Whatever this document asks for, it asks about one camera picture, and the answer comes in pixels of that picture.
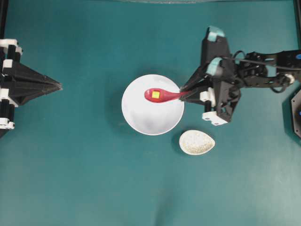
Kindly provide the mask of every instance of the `white bowl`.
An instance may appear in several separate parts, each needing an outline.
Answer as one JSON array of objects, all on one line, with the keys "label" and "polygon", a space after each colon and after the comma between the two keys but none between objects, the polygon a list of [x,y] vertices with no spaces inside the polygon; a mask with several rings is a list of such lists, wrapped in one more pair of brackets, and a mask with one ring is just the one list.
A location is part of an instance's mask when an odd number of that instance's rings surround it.
[{"label": "white bowl", "polygon": [[205,154],[215,146],[215,141],[209,135],[198,130],[184,132],[179,143],[181,149],[191,155]]},{"label": "white bowl", "polygon": [[184,102],[172,100],[153,103],[145,99],[144,92],[150,88],[161,88],[179,92],[179,87],[169,78],[148,74],[135,79],[124,91],[121,108],[127,123],[136,131],[146,135],[160,135],[170,131],[181,120]]}]

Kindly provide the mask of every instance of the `red spoon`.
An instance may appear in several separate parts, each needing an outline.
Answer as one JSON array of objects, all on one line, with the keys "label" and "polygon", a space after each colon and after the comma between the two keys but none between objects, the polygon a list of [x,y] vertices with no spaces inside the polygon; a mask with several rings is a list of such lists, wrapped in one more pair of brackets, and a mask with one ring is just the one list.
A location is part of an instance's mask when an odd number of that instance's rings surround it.
[{"label": "red spoon", "polygon": [[189,92],[190,91],[181,92],[181,93],[172,93],[160,88],[151,88],[145,91],[144,97],[145,99],[151,102],[162,103],[170,100],[179,99],[181,96]]}]

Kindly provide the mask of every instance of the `black cable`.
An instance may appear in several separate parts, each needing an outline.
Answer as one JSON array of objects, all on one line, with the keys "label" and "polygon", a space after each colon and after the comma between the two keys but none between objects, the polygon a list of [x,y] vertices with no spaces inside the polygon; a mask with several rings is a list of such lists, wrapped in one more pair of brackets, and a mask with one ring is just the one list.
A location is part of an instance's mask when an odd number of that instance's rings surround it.
[{"label": "black cable", "polygon": [[301,71],[301,68],[299,68],[299,67],[294,67],[294,68],[293,67],[281,67],[281,66],[271,65],[271,64],[268,64],[268,63],[265,63],[265,62],[262,62],[262,61],[256,61],[256,60],[246,60],[246,59],[232,58],[232,57],[226,57],[226,56],[222,56],[221,58],[226,59],[226,60],[239,60],[241,62],[271,66],[271,67],[279,68],[279,69],[282,69],[282,70]]},{"label": "black cable", "polygon": [[243,55],[244,55],[244,58],[246,57],[246,54],[245,54],[245,52],[244,51],[242,51],[242,50],[239,50],[239,51],[237,51],[234,55],[233,55],[233,58],[236,58],[237,57],[237,55],[238,54],[240,54],[240,53],[242,53]]},{"label": "black cable", "polygon": [[274,92],[274,93],[282,93],[286,90],[287,84],[283,84],[283,87],[281,87],[281,90],[277,90],[274,87],[270,87],[270,89]]}]

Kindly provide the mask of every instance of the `teal background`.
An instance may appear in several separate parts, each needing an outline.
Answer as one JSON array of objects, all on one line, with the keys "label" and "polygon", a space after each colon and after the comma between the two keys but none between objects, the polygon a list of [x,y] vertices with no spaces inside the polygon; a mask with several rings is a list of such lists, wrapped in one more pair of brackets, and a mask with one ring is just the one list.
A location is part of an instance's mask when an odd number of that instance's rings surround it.
[{"label": "teal background", "polygon": [[[299,225],[301,149],[288,102],[297,82],[282,94],[242,90],[221,127],[194,104],[161,136],[135,132],[122,116],[133,79],[185,83],[209,25],[224,30],[231,52],[298,48],[291,0],[10,0],[6,37],[18,39],[23,64],[64,90],[16,109],[16,129],[0,140],[0,225]],[[184,154],[187,129],[211,135],[215,148]]]}]

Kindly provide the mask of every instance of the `yellow cube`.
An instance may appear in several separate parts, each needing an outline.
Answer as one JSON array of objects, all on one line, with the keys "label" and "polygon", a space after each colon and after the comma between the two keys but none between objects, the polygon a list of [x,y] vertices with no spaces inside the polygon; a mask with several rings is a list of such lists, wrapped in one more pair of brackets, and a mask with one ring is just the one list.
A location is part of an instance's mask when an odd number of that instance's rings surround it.
[{"label": "yellow cube", "polygon": [[159,91],[153,91],[153,92],[151,93],[151,97],[152,97],[152,98],[159,99],[159,97],[160,97],[160,92],[159,92]]}]

